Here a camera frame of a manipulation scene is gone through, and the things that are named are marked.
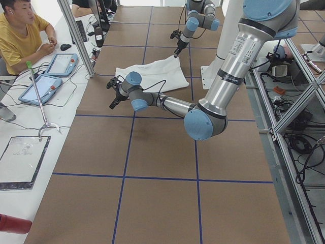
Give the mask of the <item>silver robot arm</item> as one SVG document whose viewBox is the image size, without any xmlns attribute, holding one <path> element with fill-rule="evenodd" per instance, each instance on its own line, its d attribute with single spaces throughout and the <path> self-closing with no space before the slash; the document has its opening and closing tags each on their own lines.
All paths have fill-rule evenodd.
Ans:
<svg viewBox="0 0 325 244">
<path fill-rule="evenodd" d="M 134 111 L 156 106 L 184 119 L 185 130 L 194 140 L 222 133 L 228 124 L 226 108 L 244 81 L 252 63 L 267 41 L 293 37 L 298 29 L 299 1 L 230 1 L 221 41 L 227 54 L 207 69 L 211 86 L 204 98 L 189 103 L 142 88 L 142 76 L 132 71 L 124 79 L 112 78 L 107 88 L 115 90 L 110 108 L 129 100 Z"/>
<path fill-rule="evenodd" d="M 187 17 L 185 27 L 171 33 L 170 39 L 176 38 L 177 48 L 174 51 L 174 58 L 177 58 L 193 38 L 194 33 L 200 27 L 211 31 L 216 31 L 219 27 L 219 20 L 216 18 L 216 6 L 213 1 L 186 1 L 184 6 Z"/>
</svg>

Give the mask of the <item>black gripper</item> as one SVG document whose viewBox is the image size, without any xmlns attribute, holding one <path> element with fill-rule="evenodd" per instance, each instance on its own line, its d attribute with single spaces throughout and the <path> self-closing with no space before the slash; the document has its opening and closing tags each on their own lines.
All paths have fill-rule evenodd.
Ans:
<svg viewBox="0 0 325 244">
<path fill-rule="evenodd" d="M 177 58 L 181 52 L 181 50 L 183 50 L 184 48 L 186 48 L 188 45 L 187 42 L 183 42 L 182 40 L 179 40 L 177 42 L 177 49 L 174 51 L 174 58 Z"/>
<path fill-rule="evenodd" d="M 128 99 L 128 93 L 122 88 L 122 85 L 119 85 L 116 89 L 116 98 L 109 105 L 110 109 L 114 109 L 119 105 L 120 101 L 126 101 Z"/>
</svg>

